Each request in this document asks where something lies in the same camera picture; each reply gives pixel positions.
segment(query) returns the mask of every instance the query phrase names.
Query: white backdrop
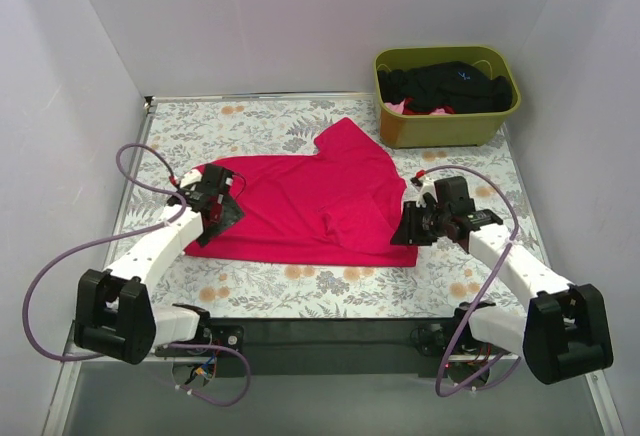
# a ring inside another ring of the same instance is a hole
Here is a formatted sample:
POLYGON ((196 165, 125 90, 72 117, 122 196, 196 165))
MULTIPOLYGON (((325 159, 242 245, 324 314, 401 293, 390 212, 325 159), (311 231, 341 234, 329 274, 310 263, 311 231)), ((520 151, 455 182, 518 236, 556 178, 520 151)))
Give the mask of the white backdrop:
POLYGON ((389 47, 513 57, 546 0, 91 0, 143 94, 371 90, 389 47))
MULTIPOLYGON (((142 99, 88 0, 0 0, 0 434, 35 436, 60 364, 27 343, 20 311, 50 259, 113 230, 123 178, 115 150, 135 140, 142 99)), ((78 278, 104 249, 51 271, 33 329, 62 351, 78 278)))
POLYGON ((549 0, 518 58, 516 159, 556 271, 605 297, 605 372, 626 434, 640 434, 640 0, 549 0))

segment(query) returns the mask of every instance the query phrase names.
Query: magenta t-shirt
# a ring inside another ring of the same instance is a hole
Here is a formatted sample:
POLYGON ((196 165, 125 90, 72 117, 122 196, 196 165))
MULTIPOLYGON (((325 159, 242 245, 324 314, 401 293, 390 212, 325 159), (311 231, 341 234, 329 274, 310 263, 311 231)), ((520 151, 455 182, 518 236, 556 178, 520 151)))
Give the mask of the magenta t-shirt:
MULTIPOLYGON (((415 266, 417 248, 392 246, 405 182, 389 155, 344 118, 315 139, 312 156, 215 161, 247 180, 246 216, 190 256, 266 263, 415 266)), ((242 190, 234 179, 232 195, 242 190)))

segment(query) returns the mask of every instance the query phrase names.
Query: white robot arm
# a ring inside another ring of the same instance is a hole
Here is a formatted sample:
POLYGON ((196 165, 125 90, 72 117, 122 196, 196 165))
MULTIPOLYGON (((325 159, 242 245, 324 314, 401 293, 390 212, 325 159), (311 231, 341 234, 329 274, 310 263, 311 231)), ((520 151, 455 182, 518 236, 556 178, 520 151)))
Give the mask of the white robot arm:
MULTIPOLYGON (((496 266, 511 233, 490 210, 477 211, 463 177, 412 179, 416 201, 404 204, 393 244, 431 245, 446 236, 489 268, 496 266)), ((461 345, 490 343, 522 357, 551 384, 613 364, 604 300, 590 284, 577 286, 513 243, 497 277, 528 310, 526 317, 491 303, 470 315, 461 345)), ((468 303, 456 311, 461 320, 468 303)))
MULTIPOLYGON (((206 244, 235 224, 242 211, 229 195, 233 173, 208 164, 201 173, 189 171, 178 190, 188 208, 164 228, 147 234, 124 256, 103 271, 88 270, 78 284, 74 342, 132 364, 155 347, 198 336, 206 311, 188 306, 151 306, 158 281, 193 241, 206 244)), ((160 221, 180 206, 171 198, 160 221)))
MULTIPOLYGON (((230 170, 215 165, 206 165, 202 173, 190 171, 180 180, 179 191, 189 207, 179 219, 143 237, 103 271, 88 270, 82 276, 76 345, 137 364, 158 346, 206 339, 201 333, 210 324, 207 311, 189 305, 152 307, 150 296, 188 244, 208 243, 243 216, 229 195, 232 176, 230 170)), ((431 245, 446 236, 487 266, 495 266, 510 233, 495 213, 476 210, 466 180, 412 181, 420 194, 417 201, 404 203, 392 244, 431 245)), ((161 221, 178 209, 172 197, 161 221)), ((574 285, 518 244, 511 248, 498 277, 528 309, 527 317, 483 302, 470 315, 461 345, 485 342, 517 354, 547 384, 611 366, 604 302, 593 286, 574 285)), ((460 321, 467 308, 461 305, 453 321, 460 321)))

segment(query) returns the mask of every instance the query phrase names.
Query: cable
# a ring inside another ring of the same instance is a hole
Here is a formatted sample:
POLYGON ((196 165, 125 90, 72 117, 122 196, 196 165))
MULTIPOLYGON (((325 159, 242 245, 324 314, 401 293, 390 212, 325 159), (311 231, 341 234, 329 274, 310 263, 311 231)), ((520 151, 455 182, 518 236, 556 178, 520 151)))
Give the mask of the cable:
POLYGON ((27 340, 29 341, 31 346, 33 346, 33 349, 35 349, 38 353, 40 353, 45 358, 53 359, 54 361, 59 361, 61 363, 69 363, 74 361, 87 361, 89 359, 99 358, 102 356, 102 354, 92 353, 92 354, 82 355, 82 356, 64 356, 59 354, 53 354, 47 351, 46 349, 44 349, 40 345, 40 343, 36 341, 35 336, 33 335, 33 331, 31 330, 31 323, 29 321, 29 305, 31 304, 31 298, 33 297, 33 293, 36 290, 36 287, 38 286, 42 278, 44 277, 44 275, 47 274, 47 272, 49 272, 49 270, 53 268, 56 264, 68 258, 72 254, 78 253, 85 249, 93 248, 94 246, 99 246, 101 244, 111 243, 113 241, 119 241, 121 239, 130 238, 132 236, 139 236, 141 234, 150 233, 152 231, 155 231, 156 229, 161 229, 165 227, 167 223, 173 223, 174 221, 179 219, 187 210, 187 201, 184 199, 184 197, 181 194, 174 191, 169 191, 166 189, 156 188, 154 186, 150 186, 148 184, 142 183, 138 181, 136 178, 134 178, 133 176, 131 176, 125 170, 124 165, 122 164, 122 161, 121 161, 122 153, 124 153, 124 151, 130 148, 141 148, 145 151, 149 151, 150 153, 152 153, 167 168, 167 170, 169 171, 170 177, 175 179, 171 166, 162 157, 162 155, 158 153, 155 149, 150 148, 145 144, 139 144, 139 143, 125 144, 118 150, 118 152, 116 153, 116 165, 118 166, 118 171, 120 171, 120 173, 122 173, 122 175, 128 181, 130 181, 136 186, 139 186, 143 189, 147 189, 149 191, 153 191, 154 193, 166 194, 167 196, 177 197, 181 205, 180 210, 176 214, 171 216, 167 221, 162 221, 160 223, 154 224, 153 226, 149 226, 147 228, 142 228, 142 229, 136 229, 134 231, 129 231, 128 233, 118 234, 115 236, 96 239, 95 241, 90 241, 88 243, 84 243, 79 246, 76 246, 75 248, 71 248, 65 251, 64 253, 60 254, 59 256, 56 256, 55 258, 53 258, 51 261, 49 261, 45 265, 44 268, 40 270, 40 272, 38 272, 38 274, 36 274, 35 278, 33 278, 33 281, 31 281, 31 284, 29 285, 29 288, 27 289, 27 292, 24 296, 24 300, 22 302, 22 327, 24 329, 24 334, 27 337, 27 340))
POLYGON ((489 357, 491 356, 491 345, 487 345, 487 355, 484 357, 483 363, 489 361, 489 357))
MULTIPOLYGON (((219 345, 220 344, 220 340, 216 339, 215 343, 219 345)), ((220 354, 220 350, 218 350, 218 351, 213 353, 213 355, 215 356, 215 360, 214 360, 214 363, 213 363, 213 374, 211 375, 211 379, 215 378, 216 377, 216 373, 218 372, 218 361, 219 361, 218 355, 219 354, 220 354)))
MULTIPOLYGON (((458 340, 460 339, 460 336, 462 335, 462 332, 464 331, 464 328, 467 326, 467 323, 469 322, 469 318, 471 318, 471 314, 473 314, 473 312, 475 311, 475 309, 478 306, 478 304, 480 304, 480 301, 482 300, 482 297, 485 295, 485 293, 489 289, 489 286, 491 286, 491 283, 493 283, 493 280, 496 279, 496 277, 498 276, 498 272, 502 268, 502 265, 504 264, 505 260, 507 259, 507 256, 509 256, 509 252, 511 251, 511 247, 513 246, 515 238, 518 235, 518 232, 520 231, 520 223, 518 222, 518 215, 516 214, 516 210, 514 209, 513 205, 509 202, 507 197, 504 195, 502 190, 493 181, 491 181, 488 177, 486 177, 484 174, 482 174, 482 173, 480 173, 480 172, 478 172, 478 171, 476 171, 474 169, 466 168, 464 166, 458 166, 458 165, 455 165, 455 164, 446 164, 446 165, 442 165, 442 166, 436 166, 435 168, 424 170, 423 174, 427 175, 429 173, 433 173, 434 171, 441 171, 443 169, 455 169, 455 170, 459 170, 459 171, 466 171, 467 173, 471 173, 471 174, 479 177, 483 181, 485 181, 487 184, 489 184, 496 191, 498 196, 500 196, 500 198, 502 198, 502 200, 504 201, 505 205, 507 206, 507 209, 509 210, 509 213, 511 213, 511 218, 513 219, 513 230, 511 231, 511 234, 509 236, 509 240, 507 242, 507 245, 505 246, 504 250, 502 251, 502 254, 500 255, 500 258, 498 258, 498 261, 496 262, 496 265, 491 270, 491 273, 489 274, 489 277, 484 282, 484 284, 480 288, 480 291, 478 291, 478 294, 476 294, 476 297, 473 299, 473 301, 469 305, 469 308, 467 309, 466 313, 462 317, 462 320, 460 321, 460 324, 458 325, 458 327, 454 331, 453 337, 451 338, 451 341, 449 341, 449 345, 447 346, 447 349, 444 352, 444 356, 442 356, 442 360, 440 361, 440 366, 438 367, 438 376, 436 377, 436 394, 438 396, 440 396, 440 397, 446 398, 448 396, 452 396, 452 395, 456 394, 457 392, 461 391, 463 388, 469 389, 468 388, 469 384, 471 384, 478 376, 480 376, 480 375, 484 374, 485 372, 489 371, 489 369, 494 364, 496 364, 498 361, 500 361, 500 359, 502 359, 502 357, 505 354, 507 354, 506 352, 501 351, 500 353, 498 353, 498 355, 493 360, 489 361, 486 365, 484 365, 478 371, 473 373, 471 376, 469 376, 467 379, 462 381, 460 384, 456 385, 451 391, 448 391, 448 392, 442 391, 442 380, 444 379, 444 373, 445 373, 445 371, 447 369, 446 366, 447 366, 447 364, 449 362, 449 358, 453 354, 453 351, 454 351, 456 345, 458 344, 458 340)), ((518 366, 518 364, 520 364, 520 358, 518 358, 513 363, 511 368, 509 368, 509 370, 505 374, 503 374, 500 378, 498 378, 496 381, 493 381, 493 382, 491 382, 489 384, 486 384, 486 385, 484 385, 484 386, 482 386, 480 388, 476 388, 476 389, 477 390, 486 390, 486 389, 494 388, 498 384, 502 383, 509 376, 511 376, 511 374, 515 371, 515 369, 518 366)))
POLYGON ((476 61, 471 66, 475 68, 480 63, 487 63, 487 66, 489 66, 489 79, 493 79, 493 66, 491 66, 491 63, 486 59, 481 59, 480 61, 476 61))
POLYGON ((238 193, 238 196, 236 196, 236 201, 237 201, 240 198, 240 195, 242 195, 242 193, 244 193, 244 190, 247 189, 247 178, 245 178, 240 173, 235 173, 235 174, 236 174, 236 176, 240 176, 242 178, 242 181, 244 182, 244 185, 242 186, 242 189, 238 193))
POLYGON ((196 374, 196 370, 198 369, 198 366, 194 365, 191 368, 191 372, 189 373, 189 377, 187 378, 187 380, 184 382, 185 385, 190 384, 191 382, 193 382, 194 379, 196 379, 198 377, 198 375, 196 374))
MULTIPOLYGON (((213 344, 213 334, 209 332, 209 344, 213 344)), ((206 349, 200 351, 187 351, 191 356, 200 356, 202 353, 206 352, 206 349)))
POLYGON ((425 328, 425 327, 422 327, 422 326, 418 326, 417 328, 413 328, 411 330, 411 332, 409 333, 409 341, 411 342, 411 345, 416 348, 418 353, 420 353, 422 356, 429 357, 431 355, 429 354, 429 351, 426 350, 426 347, 428 347, 429 344, 432 344, 433 341, 430 338, 425 340, 422 337, 422 333, 424 331, 427 331, 427 330, 428 330, 428 328, 425 328), (416 331, 418 332, 417 338, 414 337, 414 333, 416 331))
MULTIPOLYGON (((214 341, 214 344, 219 346, 220 345, 220 340, 216 339, 214 341)), ((200 368, 206 370, 207 366, 209 366, 211 364, 211 362, 213 362, 213 375, 215 376, 215 374, 216 374, 215 371, 218 368, 218 359, 217 359, 218 354, 220 354, 219 350, 218 351, 214 351, 213 354, 211 355, 211 357, 204 364, 200 365, 200 368)))
POLYGON ((194 391, 193 389, 189 388, 188 386, 184 385, 184 384, 180 384, 180 385, 172 385, 171 383, 167 382, 167 381, 162 381, 163 384, 165 385, 169 385, 172 387, 179 387, 180 389, 187 391, 188 394, 191 394, 193 396, 195 396, 198 399, 201 399, 203 401, 206 401, 209 404, 213 404, 214 406, 220 406, 223 408, 227 408, 229 406, 233 406, 234 404, 236 404, 238 401, 240 401, 242 398, 244 398, 245 394, 247 394, 247 391, 249 391, 249 387, 251 386, 251 366, 249 365, 249 361, 247 361, 247 358, 245 358, 241 353, 239 353, 238 351, 235 351, 233 349, 227 348, 225 346, 218 346, 215 344, 181 344, 181 343, 171 343, 169 346, 169 348, 176 348, 176 349, 210 349, 213 351, 222 351, 224 353, 229 353, 229 354, 233 354, 234 356, 236 356, 238 359, 240 359, 240 361, 242 361, 242 364, 244 365, 244 369, 246 371, 246 377, 245 377, 245 383, 244 383, 244 387, 242 388, 242 391, 240 391, 240 393, 233 399, 230 399, 229 401, 218 401, 217 399, 214 399, 206 394, 202 394, 199 393, 198 391, 194 391))

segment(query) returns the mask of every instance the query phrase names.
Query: green plastic basket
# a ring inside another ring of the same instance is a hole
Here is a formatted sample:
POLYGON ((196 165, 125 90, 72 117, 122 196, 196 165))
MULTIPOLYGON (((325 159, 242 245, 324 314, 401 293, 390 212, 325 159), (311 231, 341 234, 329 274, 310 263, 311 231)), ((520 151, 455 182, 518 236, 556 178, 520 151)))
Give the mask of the green plastic basket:
POLYGON ((486 46, 441 46, 394 48, 375 59, 374 76, 380 105, 380 138, 392 148, 480 146, 496 134, 502 123, 520 106, 520 91, 504 57, 486 46), (402 115, 384 105, 378 84, 378 69, 412 69, 437 63, 462 61, 474 65, 490 78, 504 76, 513 90, 508 111, 447 115, 402 115))

